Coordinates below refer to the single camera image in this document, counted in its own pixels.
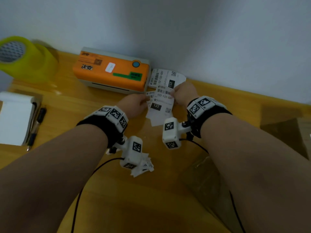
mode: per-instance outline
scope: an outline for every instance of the notepad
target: notepad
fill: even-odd
[[[32,96],[1,92],[3,101],[0,111],[0,144],[25,145],[32,120],[40,106]]]

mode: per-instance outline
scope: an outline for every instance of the green sticker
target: green sticker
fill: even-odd
[[[126,74],[118,74],[118,73],[112,73],[113,76],[117,77],[122,77],[122,78],[128,78],[130,80],[135,80],[135,81],[141,81],[142,79],[142,74],[140,73],[135,73],[135,72],[130,72],[129,75]]]

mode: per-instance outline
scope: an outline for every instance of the hand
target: hand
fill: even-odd
[[[190,82],[183,82],[174,88],[175,92],[172,93],[172,96],[175,98],[175,101],[187,108],[190,101],[200,96],[196,92],[196,88]]]
[[[131,119],[140,115],[147,108],[147,100],[149,97],[145,94],[131,94],[120,100],[116,106],[126,114],[128,119]]]

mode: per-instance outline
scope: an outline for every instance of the wire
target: wire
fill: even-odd
[[[101,164],[98,168],[96,168],[94,170],[94,172],[92,173],[91,176],[93,176],[93,174],[101,167],[103,167],[105,164],[109,163],[110,161],[113,161],[113,160],[124,160],[124,158],[113,158],[113,159],[110,159],[106,162],[104,162],[103,164]],[[78,204],[79,204],[79,200],[80,200],[80,197],[81,197],[81,194],[82,194],[82,191],[83,191],[84,188],[82,188],[82,190],[80,191],[79,195],[78,195],[78,199],[77,199],[77,202],[76,202],[76,207],[75,207],[75,212],[73,214],[73,219],[72,219],[72,227],[71,227],[71,233],[73,233],[74,229],[75,229],[75,223],[76,223],[76,216],[77,216],[77,210],[78,210]]]
[[[198,147],[200,147],[201,149],[203,149],[206,153],[208,153],[207,149],[205,149],[203,146],[201,146],[200,144],[196,143],[195,141],[188,140],[188,139],[185,139],[185,138],[181,138],[181,139],[179,139],[179,140],[180,140],[180,141],[190,141],[190,142],[196,144],[196,145],[197,145]],[[229,192],[230,192],[230,198],[231,198],[231,202],[232,202],[232,205],[233,205],[233,209],[234,209],[235,215],[236,215],[236,217],[237,217],[237,219],[238,219],[238,221],[239,221],[239,224],[240,224],[240,227],[242,228],[243,233],[246,233],[246,231],[245,231],[245,229],[244,229],[244,227],[243,227],[243,225],[242,225],[241,219],[240,219],[240,217],[239,217],[239,215],[238,215],[238,211],[236,210],[235,203],[234,203],[234,199],[233,199],[233,196],[232,196],[232,194],[231,194],[231,191],[229,191]]]

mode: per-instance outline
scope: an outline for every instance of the blue button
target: blue button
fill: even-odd
[[[137,67],[139,67],[139,66],[140,66],[140,63],[139,63],[139,62],[137,62],[137,61],[135,61],[135,62],[133,62],[133,66],[134,66],[135,68],[137,68]]]

